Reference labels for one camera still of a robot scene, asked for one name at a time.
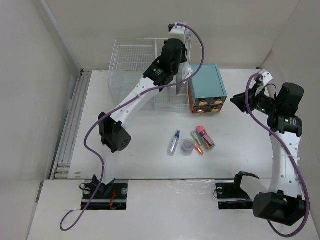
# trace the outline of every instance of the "wire basket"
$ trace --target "wire basket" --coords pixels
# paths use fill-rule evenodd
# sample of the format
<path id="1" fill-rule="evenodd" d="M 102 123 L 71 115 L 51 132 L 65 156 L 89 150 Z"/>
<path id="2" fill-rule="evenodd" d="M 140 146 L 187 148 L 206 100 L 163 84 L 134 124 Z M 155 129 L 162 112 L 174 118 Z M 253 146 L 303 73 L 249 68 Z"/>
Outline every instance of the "wire basket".
<path id="1" fill-rule="evenodd" d="M 108 84 L 116 105 L 129 95 L 143 73 L 161 55 L 165 40 L 165 38 L 117 38 L 115 40 Z M 175 86 L 163 89 L 144 105 L 143 109 L 185 112 L 188 106 L 188 83 L 186 83 L 182 86 L 179 95 L 176 95 Z"/>

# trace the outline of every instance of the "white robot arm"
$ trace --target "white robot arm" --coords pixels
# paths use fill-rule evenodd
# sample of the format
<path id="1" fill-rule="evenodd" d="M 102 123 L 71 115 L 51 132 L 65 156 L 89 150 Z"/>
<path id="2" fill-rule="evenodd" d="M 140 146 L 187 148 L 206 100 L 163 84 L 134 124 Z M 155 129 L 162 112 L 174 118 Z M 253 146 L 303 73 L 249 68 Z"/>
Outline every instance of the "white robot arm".
<path id="1" fill-rule="evenodd" d="M 125 103 L 134 100 L 130 104 L 124 106 L 106 118 L 99 124 L 99 132 L 101 135 L 101 142 L 103 146 L 103 155 L 105 162 L 105 174 L 102 183 L 107 185 L 115 179 L 115 170 L 118 162 L 118 151 L 124 150 L 130 143 L 131 137 L 126 129 L 128 124 L 139 110 L 153 97 L 161 92 L 161 88 L 155 87 L 168 85 L 175 80 L 179 82 L 185 80 L 191 74 L 189 64 L 191 45 L 191 34 L 183 26 L 174 26 L 169 29 L 169 38 L 165 41 L 162 48 L 161 55 L 151 64 L 151 66 L 143 74 L 139 83 L 132 90 L 132 92 L 120 103 L 123 106 Z M 99 119 L 103 118 L 105 113 L 102 112 Z M 101 169 L 97 169 L 97 179 L 101 176 Z"/>
<path id="2" fill-rule="evenodd" d="M 273 149 L 271 184 L 267 189 L 256 175 L 240 172 L 236 175 L 230 192 L 234 198 L 237 198 L 236 195 L 241 195 L 241 198 L 246 195 L 245 198 L 251 199 L 253 214 L 256 217 L 292 226 L 305 216 L 307 211 L 306 201 L 302 199 L 299 178 L 290 159 L 294 159 L 298 165 L 302 121 L 295 114 L 304 89 L 294 83 L 284 83 L 281 91 L 273 99 L 264 95 L 265 86 L 272 80 L 271 74 L 265 70 L 260 74 L 263 75 L 263 80 L 257 77 L 256 84 L 248 90 L 249 104 L 245 104 L 244 93 L 235 95 L 231 102 L 242 112 L 251 113 L 256 109 L 269 117 L 267 124 L 269 132 L 272 133 L 270 138 Z M 290 156 L 283 146 L 288 148 Z"/>

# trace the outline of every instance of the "white panel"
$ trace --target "white panel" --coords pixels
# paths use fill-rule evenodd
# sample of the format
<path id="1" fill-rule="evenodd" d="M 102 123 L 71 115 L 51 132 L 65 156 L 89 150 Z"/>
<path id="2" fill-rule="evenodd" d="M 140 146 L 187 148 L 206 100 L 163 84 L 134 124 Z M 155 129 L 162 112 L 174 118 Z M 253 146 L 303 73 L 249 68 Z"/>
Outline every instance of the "white panel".
<path id="1" fill-rule="evenodd" d="M 31 0 L 0 5 L 0 180 L 43 180 L 71 72 Z"/>
<path id="2" fill-rule="evenodd" d="M 206 63 L 260 66 L 299 0 L 48 0 L 84 68 L 107 69 L 116 38 L 167 38 L 183 21 Z M 191 63 L 201 59 L 194 40 Z"/>
<path id="3" fill-rule="evenodd" d="M 88 210 L 73 229 L 62 232 L 63 216 L 80 209 L 80 183 L 44 183 L 42 192 L 46 194 L 40 197 L 28 240 L 283 240 L 266 220 L 255 218 L 252 210 L 219 210 L 213 180 L 129 181 L 127 210 Z M 79 214 L 71 213 L 63 226 L 69 227 Z M 276 228 L 288 234 L 298 224 Z M 291 239 L 319 239 L 311 217 Z"/>
<path id="4" fill-rule="evenodd" d="M 36 211 L 40 181 L 0 183 L 0 239 L 26 239 Z"/>
<path id="5" fill-rule="evenodd" d="M 84 138 L 98 115 L 114 107 L 107 72 L 92 72 L 69 171 L 71 179 L 91 179 L 101 164 L 96 155 L 85 149 Z M 239 171 L 270 178 L 273 156 L 269 134 L 229 100 L 245 91 L 249 77 L 256 72 L 221 70 L 229 97 L 219 113 L 191 114 L 189 109 L 186 113 L 140 111 L 127 128 L 132 141 L 125 150 L 119 152 L 116 178 L 225 179 L 234 178 Z M 267 124 L 266 115 L 258 111 L 254 114 Z M 181 144 L 184 139 L 191 138 L 190 134 L 197 126 L 206 128 L 215 141 L 215 148 L 204 150 L 202 156 L 196 151 L 185 156 Z M 177 130 L 181 131 L 180 142 L 171 157 L 167 150 Z M 103 146 L 100 140 L 97 127 L 88 138 L 88 145 L 101 153 Z"/>
<path id="6" fill-rule="evenodd" d="M 77 79 L 81 66 L 46 0 L 32 0 L 63 59 Z"/>
<path id="7" fill-rule="evenodd" d="M 318 230 L 320 230 L 319 9 L 318 0 L 301 0 L 274 45 L 273 52 L 263 64 L 263 67 L 268 68 L 273 74 L 278 89 L 283 82 L 292 82 L 304 88 L 304 96 L 297 113 L 303 122 L 299 166 L 310 192 L 311 212 Z"/>

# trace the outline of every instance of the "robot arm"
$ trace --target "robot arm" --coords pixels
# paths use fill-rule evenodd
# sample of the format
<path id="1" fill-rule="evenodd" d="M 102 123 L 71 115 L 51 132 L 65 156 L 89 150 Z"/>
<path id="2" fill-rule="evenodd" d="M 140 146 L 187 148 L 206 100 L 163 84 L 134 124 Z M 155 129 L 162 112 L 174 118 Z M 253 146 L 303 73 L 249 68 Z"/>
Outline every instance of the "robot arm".
<path id="1" fill-rule="evenodd" d="M 268 115 L 268 126 L 289 148 L 295 163 L 298 164 L 298 148 L 302 135 L 302 121 L 295 116 L 303 97 L 302 87 L 293 83 L 284 83 L 275 98 L 264 95 L 265 86 L 272 76 L 263 70 L 266 82 L 256 78 L 256 84 L 249 90 L 251 110 Z M 231 102 L 242 112 L 248 112 L 245 94 L 235 95 Z M 253 200 L 254 216 L 269 221 L 292 226 L 305 215 L 305 201 L 295 169 L 280 142 L 271 136 L 273 149 L 272 179 L 267 190 L 257 176 L 244 174 L 239 188 Z"/>
<path id="2" fill-rule="evenodd" d="M 128 122 L 151 98 L 162 91 L 162 88 L 155 90 L 154 88 L 168 85 L 175 77 L 177 81 L 181 81 L 188 76 L 186 74 L 186 72 L 189 73 L 187 48 L 190 47 L 190 34 L 185 27 L 181 26 L 172 27 L 169 30 L 169 39 L 164 42 L 161 55 L 144 72 L 137 86 L 120 103 L 120 106 L 136 96 L 139 98 L 122 110 L 114 112 L 99 124 L 101 142 L 107 145 L 112 153 L 122 151 L 129 145 L 131 137 L 126 131 Z M 102 112 L 98 118 L 101 119 L 105 115 Z"/>

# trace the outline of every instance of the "white table surface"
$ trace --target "white table surface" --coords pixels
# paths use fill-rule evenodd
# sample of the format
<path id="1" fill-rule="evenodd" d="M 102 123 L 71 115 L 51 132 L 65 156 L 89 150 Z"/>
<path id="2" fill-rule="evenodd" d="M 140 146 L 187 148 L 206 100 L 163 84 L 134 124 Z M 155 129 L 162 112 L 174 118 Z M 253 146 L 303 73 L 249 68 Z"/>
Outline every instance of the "white table surface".
<path id="1" fill-rule="evenodd" d="M 257 70 L 222 69 L 221 75 L 228 99 L 219 113 L 191 114 L 140 111 L 127 129 L 132 140 L 120 152 L 117 179 L 227 179 L 239 171 L 254 173 L 260 178 L 272 176 L 272 146 L 269 134 L 249 115 L 242 113 L 230 99 L 245 91 L 249 77 Z M 108 71 L 92 72 L 69 171 L 70 179 L 91 179 L 97 174 L 100 161 L 84 148 L 83 140 L 98 115 L 114 107 L 108 87 Z M 267 116 L 254 114 L 267 124 Z M 185 156 L 184 139 L 202 125 L 216 147 L 200 156 L 196 151 Z M 171 138 L 180 130 L 180 142 L 174 156 L 167 154 Z M 88 145 L 102 152 L 98 127 Z"/>
<path id="2" fill-rule="evenodd" d="M 0 239 L 25 240 L 36 212 L 40 181 L 0 181 Z"/>
<path id="3" fill-rule="evenodd" d="M 73 229 L 62 232 L 63 216 L 80 209 L 82 182 L 44 182 L 28 240 L 283 240 L 252 210 L 219 210 L 214 180 L 130 180 L 127 210 L 88 210 Z M 79 214 L 71 213 L 63 226 Z M 299 223 L 276 227 L 288 234 Z M 319 239 L 311 216 L 291 239 Z"/>

